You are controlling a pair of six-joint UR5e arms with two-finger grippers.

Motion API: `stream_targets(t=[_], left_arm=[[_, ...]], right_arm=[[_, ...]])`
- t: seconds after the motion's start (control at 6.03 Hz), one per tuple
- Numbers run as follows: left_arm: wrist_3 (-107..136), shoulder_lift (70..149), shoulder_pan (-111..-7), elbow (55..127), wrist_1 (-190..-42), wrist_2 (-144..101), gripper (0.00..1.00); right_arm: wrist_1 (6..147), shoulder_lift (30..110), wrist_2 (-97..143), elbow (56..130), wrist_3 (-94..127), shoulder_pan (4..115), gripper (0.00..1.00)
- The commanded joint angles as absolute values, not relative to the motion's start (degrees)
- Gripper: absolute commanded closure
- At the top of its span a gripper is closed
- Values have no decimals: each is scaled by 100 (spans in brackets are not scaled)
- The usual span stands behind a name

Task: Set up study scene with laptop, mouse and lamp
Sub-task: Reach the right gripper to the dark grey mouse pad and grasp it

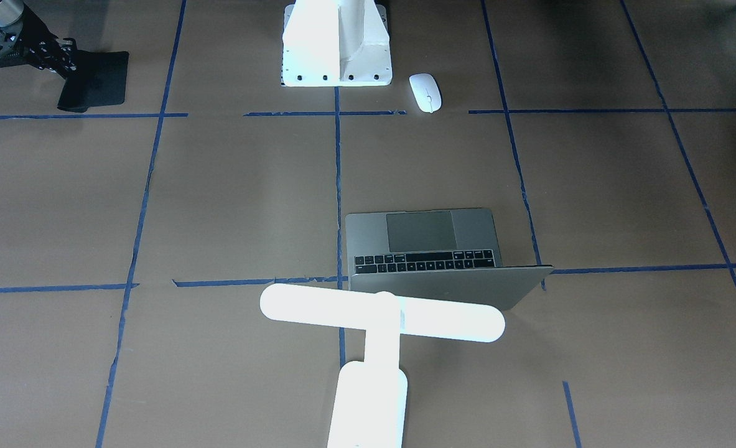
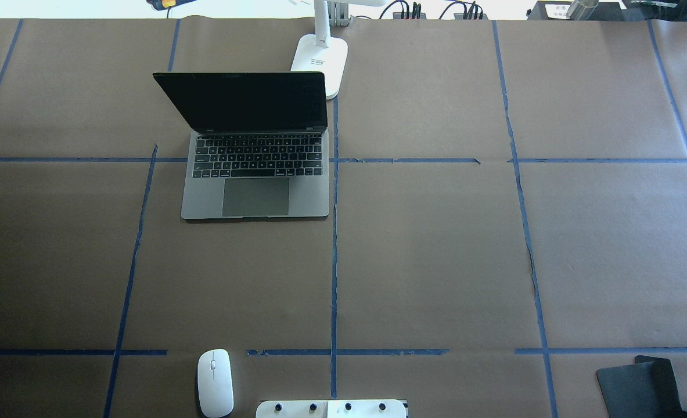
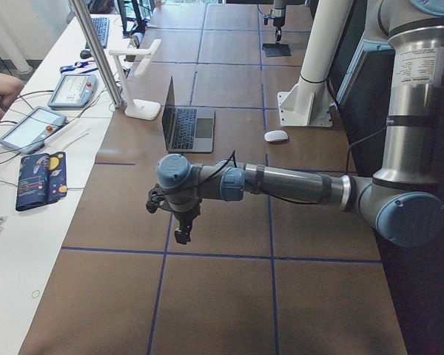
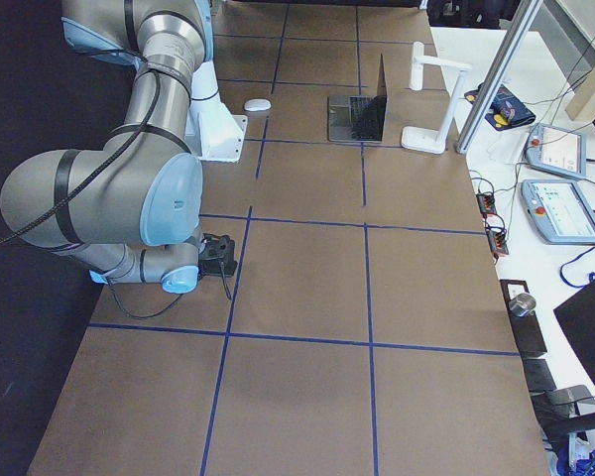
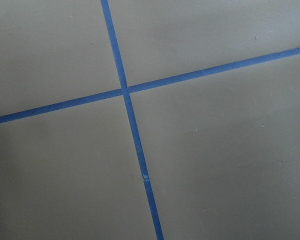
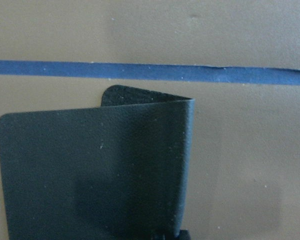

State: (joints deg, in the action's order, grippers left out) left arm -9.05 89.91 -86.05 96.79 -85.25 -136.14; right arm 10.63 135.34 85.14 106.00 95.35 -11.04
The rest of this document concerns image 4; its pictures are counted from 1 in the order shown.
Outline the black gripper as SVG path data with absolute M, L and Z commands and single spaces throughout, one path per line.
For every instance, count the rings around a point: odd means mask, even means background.
M 204 233 L 199 253 L 198 262 L 208 259 L 235 260 L 235 241 L 229 235 L 215 235 Z

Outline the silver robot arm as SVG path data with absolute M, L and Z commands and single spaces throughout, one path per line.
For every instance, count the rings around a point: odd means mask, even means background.
M 206 1 L 66 1 L 78 54 L 136 70 L 124 122 L 98 150 L 37 154 L 6 178 L 12 237 L 84 264 L 98 283 L 157 283 L 182 295 L 199 279 L 203 176 L 185 135 L 213 57 Z

